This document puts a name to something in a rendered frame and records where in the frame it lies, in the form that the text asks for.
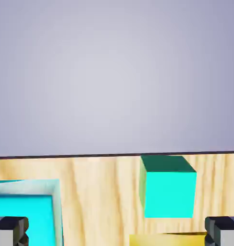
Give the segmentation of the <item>small yellow cube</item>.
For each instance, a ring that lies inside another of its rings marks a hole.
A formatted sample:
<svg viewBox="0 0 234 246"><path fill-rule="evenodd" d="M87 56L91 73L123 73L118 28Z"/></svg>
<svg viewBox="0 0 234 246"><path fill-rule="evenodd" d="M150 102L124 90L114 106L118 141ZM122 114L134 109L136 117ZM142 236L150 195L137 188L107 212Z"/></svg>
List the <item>small yellow cube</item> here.
<svg viewBox="0 0 234 246"><path fill-rule="evenodd" d="M129 246L205 246L206 232L169 234L132 234Z"/></svg>

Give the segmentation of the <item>small teal cube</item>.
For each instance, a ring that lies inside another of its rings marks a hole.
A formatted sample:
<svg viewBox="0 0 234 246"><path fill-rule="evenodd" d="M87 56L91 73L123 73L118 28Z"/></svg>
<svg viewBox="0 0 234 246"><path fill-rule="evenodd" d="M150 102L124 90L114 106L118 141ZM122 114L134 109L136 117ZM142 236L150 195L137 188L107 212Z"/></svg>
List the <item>small teal cube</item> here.
<svg viewBox="0 0 234 246"><path fill-rule="evenodd" d="M142 155L139 197L145 218L192 218L197 172L183 156Z"/></svg>

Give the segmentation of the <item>large cyan box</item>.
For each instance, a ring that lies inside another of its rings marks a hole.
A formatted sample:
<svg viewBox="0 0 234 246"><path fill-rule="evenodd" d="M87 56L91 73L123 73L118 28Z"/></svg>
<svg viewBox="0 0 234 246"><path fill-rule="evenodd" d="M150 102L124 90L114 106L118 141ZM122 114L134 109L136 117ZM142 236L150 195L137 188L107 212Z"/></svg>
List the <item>large cyan box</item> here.
<svg viewBox="0 0 234 246"><path fill-rule="evenodd" d="M1 180L2 216L28 218L29 246L64 246L58 179Z"/></svg>

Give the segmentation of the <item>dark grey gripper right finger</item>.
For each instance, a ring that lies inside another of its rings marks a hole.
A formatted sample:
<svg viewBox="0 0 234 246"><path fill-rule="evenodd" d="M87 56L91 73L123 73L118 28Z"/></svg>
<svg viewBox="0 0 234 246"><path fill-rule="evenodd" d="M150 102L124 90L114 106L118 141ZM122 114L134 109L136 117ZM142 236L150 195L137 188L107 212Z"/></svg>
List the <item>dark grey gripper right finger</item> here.
<svg viewBox="0 0 234 246"><path fill-rule="evenodd" d="M234 216L206 217L205 246L234 246Z"/></svg>

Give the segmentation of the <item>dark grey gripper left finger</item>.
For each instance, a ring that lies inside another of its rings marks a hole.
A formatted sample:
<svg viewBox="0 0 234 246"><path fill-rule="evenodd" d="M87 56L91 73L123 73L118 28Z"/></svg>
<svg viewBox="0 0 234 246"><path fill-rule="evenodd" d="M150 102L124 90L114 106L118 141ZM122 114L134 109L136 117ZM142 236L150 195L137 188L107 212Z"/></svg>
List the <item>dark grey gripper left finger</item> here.
<svg viewBox="0 0 234 246"><path fill-rule="evenodd" d="M0 217L0 246L29 246L27 217Z"/></svg>

